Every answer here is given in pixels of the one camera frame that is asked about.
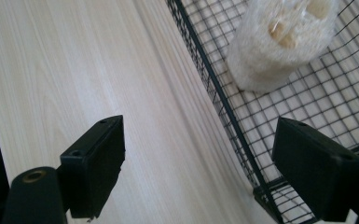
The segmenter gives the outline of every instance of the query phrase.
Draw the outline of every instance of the white wood grain surface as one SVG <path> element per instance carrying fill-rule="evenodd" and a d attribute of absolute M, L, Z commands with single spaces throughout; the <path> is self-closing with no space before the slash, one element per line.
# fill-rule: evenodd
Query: white wood grain surface
<path fill-rule="evenodd" d="M 10 181 L 58 167 L 94 122 L 120 114 L 127 157 L 94 223 L 273 223 L 164 1 L 0 0 L 0 144 Z"/>

